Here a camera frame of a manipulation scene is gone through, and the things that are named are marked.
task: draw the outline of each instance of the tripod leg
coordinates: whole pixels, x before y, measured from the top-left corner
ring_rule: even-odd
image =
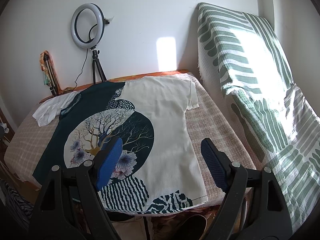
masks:
[[[96,84],[96,68],[95,68],[95,61],[92,60],[92,77],[93,77],[93,84]]]
[[[96,65],[97,65],[97,69],[98,69],[98,72],[99,72],[101,81],[102,81],[102,82],[107,81],[107,78],[106,78],[106,76],[105,76],[105,74],[104,74],[104,72],[103,72],[103,69],[102,69],[102,67],[101,67],[100,60],[99,60],[98,58],[96,59]]]

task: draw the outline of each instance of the ring light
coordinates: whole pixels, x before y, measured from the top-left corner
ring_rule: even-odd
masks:
[[[77,21],[78,21],[78,17],[80,15],[80,13],[85,10],[85,9],[90,9],[96,19],[97,19],[97,34],[93,39],[90,39],[88,41],[83,41],[77,31]],[[103,36],[103,32],[104,32],[104,16],[103,13],[101,11],[101,9],[99,8],[99,6],[97,6],[94,3],[85,3],[81,6],[79,6],[75,13],[72,16],[72,20],[71,20],[71,36],[74,40],[74,42],[81,48],[84,49],[91,49],[93,47],[95,47],[99,41],[101,40],[102,36]]]

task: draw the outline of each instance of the black shoe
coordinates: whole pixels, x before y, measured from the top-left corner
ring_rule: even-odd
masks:
[[[202,215],[189,217],[173,235],[171,240],[199,240],[207,226],[207,220]]]

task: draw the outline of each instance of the dark green fabric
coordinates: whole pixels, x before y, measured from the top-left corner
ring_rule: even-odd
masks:
[[[87,88],[74,98],[70,103],[72,108],[66,111],[65,115],[60,116],[58,126],[33,172],[33,177],[41,185],[53,165],[60,165],[66,168],[63,155],[64,145],[69,134],[86,118],[106,110],[115,91],[123,88],[124,85],[125,82],[103,82]]]

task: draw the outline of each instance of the ring light stand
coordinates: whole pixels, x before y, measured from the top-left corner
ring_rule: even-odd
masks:
[[[89,31],[89,40],[88,41],[83,41],[79,34],[78,34],[78,31],[77,31],[77,21],[78,21],[78,17],[80,15],[80,13],[85,10],[85,9],[90,9],[96,19],[97,19],[97,24],[94,25],[90,31]],[[107,81],[107,78],[103,72],[103,69],[101,67],[101,64],[100,64],[100,60],[98,58],[98,54],[100,53],[100,51],[98,50],[95,50],[97,44],[100,42],[102,36],[103,36],[103,33],[104,33],[104,25],[105,24],[109,24],[110,22],[108,20],[106,20],[103,16],[103,13],[101,11],[101,9],[96,5],[96,4],[93,4],[93,3],[85,3],[81,6],[79,6],[76,11],[74,12],[73,16],[72,16],[72,20],[71,20],[71,36],[74,40],[74,42],[81,48],[84,48],[84,49],[91,49],[92,50],[92,77],[93,77],[93,84],[96,83],[96,71],[95,71],[95,68],[97,68],[98,72],[99,72],[99,75],[100,75],[100,78],[101,78],[101,81],[102,82],[105,82]],[[92,31],[92,29],[97,26],[97,34],[96,36],[91,39],[90,37],[90,33]]]

